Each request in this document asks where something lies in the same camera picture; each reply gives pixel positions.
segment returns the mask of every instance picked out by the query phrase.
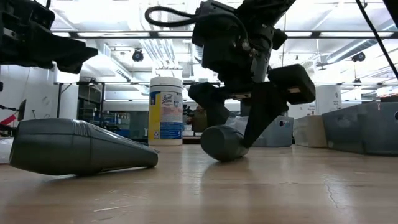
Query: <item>yellow label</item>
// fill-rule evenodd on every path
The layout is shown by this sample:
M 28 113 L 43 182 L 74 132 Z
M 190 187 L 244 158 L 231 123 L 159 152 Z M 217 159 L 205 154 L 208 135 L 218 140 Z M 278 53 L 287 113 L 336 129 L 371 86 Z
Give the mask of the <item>yellow label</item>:
M 160 137 L 160 118 L 161 118 L 161 92 L 150 93 L 149 102 L 149 127 L 148 127 L 148 139 L 155 140 Z

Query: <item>red object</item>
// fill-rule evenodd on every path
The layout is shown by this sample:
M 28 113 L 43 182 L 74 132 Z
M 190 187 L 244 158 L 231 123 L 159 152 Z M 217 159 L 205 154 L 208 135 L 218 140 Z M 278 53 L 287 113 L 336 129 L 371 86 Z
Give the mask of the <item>red object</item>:
M 0 121 L 0 124 L 2 125 L 8 125 L 11 124 L 13 121 L 15 121 L 17 119 L 17 117 L 15 117 L 15 115 L 11 115 L 10 117 Z

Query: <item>wooden tabletop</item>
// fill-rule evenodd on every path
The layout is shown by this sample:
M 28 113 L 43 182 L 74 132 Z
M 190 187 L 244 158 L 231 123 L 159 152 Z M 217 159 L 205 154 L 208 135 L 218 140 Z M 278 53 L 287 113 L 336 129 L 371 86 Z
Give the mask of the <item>wooden tabletop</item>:
M 398 158 L 251 149 L 220 164 L 158 148 L 153 169 L 51 177 L 0 166 L 0 223 L 398 223 Z

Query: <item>gray cylinder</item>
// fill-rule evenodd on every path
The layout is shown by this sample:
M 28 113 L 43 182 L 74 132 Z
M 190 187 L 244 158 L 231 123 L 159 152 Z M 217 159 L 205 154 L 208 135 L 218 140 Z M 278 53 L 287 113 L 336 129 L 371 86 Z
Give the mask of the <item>gray cylinder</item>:
M 201 148 L 212 158 L 229 162 L 246 155 L 249 148 L 243 147 L 243 135 L 227 125 L 206 129 L 200 138 Z
M 157 153 L 85 121 L 22 121 L 11 148 L 11 166 L 47 175 L 90 175 L 132 167 L 154 167 Z

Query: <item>disinfecting wipes container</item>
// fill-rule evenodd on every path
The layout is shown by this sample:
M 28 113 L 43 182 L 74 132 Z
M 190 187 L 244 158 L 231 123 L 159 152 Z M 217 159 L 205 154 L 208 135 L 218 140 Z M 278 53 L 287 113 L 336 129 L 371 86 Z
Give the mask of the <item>disinfecting wipes container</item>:
M 182 80 L 155 77 L 149 95 L 149 145 L 182 145 Z

